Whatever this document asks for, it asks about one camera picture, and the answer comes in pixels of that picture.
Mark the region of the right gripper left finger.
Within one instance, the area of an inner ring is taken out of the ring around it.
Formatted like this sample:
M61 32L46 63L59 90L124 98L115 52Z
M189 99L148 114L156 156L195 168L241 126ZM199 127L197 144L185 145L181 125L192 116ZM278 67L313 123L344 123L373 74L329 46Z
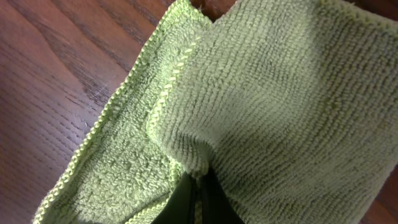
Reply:
M183 173L169 201L151 224L194 224L196 180Z

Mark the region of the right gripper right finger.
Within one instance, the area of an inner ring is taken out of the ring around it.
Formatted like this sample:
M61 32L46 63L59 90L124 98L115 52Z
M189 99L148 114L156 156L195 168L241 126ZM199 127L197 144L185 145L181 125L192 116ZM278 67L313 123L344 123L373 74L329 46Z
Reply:
M202 224L244 224L229 203L213 169L201 178Z

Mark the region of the green microfiber cloth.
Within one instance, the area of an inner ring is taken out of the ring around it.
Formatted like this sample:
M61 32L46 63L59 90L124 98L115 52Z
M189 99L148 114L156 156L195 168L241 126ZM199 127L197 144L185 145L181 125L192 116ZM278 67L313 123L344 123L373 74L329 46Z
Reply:
M357 223L397 164L397 22L345 1L165 12L34 223L150 223L214 171L246 223Z

